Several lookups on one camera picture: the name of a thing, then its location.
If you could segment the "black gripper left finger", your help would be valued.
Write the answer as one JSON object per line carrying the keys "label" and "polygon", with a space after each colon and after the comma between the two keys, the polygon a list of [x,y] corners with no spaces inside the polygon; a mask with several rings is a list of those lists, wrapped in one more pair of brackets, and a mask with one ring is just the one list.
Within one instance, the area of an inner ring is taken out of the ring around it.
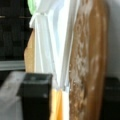
{"label": "black gripper left finger", "polygon": [[49,120],[52,74],[27,73],[17,95],[22,100],[23,120]]}

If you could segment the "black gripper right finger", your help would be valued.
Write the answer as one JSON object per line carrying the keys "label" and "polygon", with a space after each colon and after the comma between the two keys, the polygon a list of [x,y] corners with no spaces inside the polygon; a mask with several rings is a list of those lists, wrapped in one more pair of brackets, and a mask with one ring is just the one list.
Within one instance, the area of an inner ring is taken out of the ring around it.
{"label": "black gripper right finger", "polygon": [[115,77],[106,79],[104,120],[120,120],[120,80]]}

